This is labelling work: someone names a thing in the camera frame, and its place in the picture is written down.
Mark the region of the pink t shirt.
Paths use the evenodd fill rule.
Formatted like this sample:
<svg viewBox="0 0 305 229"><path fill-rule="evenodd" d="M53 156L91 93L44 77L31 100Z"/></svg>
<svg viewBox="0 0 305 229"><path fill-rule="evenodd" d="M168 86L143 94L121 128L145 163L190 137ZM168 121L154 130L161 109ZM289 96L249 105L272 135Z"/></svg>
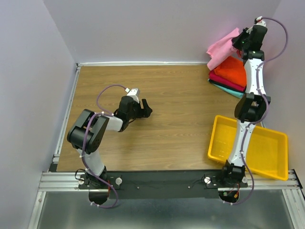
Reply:
<svg viewBox="0 0 305 229"><path fill-rule="evenodd" d="M229 34L208 47L206 53L211 58L207 63L209 70L215 69L226 58L236 53L238 50L233 46L232 39L240 34L239 28L235 28Z"/></svg>

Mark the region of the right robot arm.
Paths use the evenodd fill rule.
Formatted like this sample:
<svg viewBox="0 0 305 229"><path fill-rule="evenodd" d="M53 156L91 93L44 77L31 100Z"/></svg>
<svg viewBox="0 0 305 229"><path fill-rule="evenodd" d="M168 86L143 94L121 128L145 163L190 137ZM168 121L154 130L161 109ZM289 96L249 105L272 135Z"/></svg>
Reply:
<svg viewBox="0 0 305 229"><path fill-rule="evenodd" d="M267 28L254 25L232 39L233 46L241 51L246 72L246 91L235 107L237 130L233 149L219 175L220 183L225 187L241 183L245 177L246 155L251 135L257 123L265 117L271 102L263 84L264 52L261 50Z"/></svg>

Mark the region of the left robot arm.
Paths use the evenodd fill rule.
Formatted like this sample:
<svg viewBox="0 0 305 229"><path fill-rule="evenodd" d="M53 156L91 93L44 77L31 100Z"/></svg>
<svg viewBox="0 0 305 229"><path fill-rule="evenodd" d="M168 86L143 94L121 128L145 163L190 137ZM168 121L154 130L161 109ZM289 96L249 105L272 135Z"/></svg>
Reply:
<svg viewBox="0 0 305 229"><path fill-rule="evenodd" d="M123 132L131 122L148 118L152 112L146 99L138 101L131 95L121 98L113 114L96 113L88 109L82 111L69 130L67 141L79 152L85 171L90 175L89 183L94 188L102 188L107 177L107 169L98 150L104 133Z"/></svg>

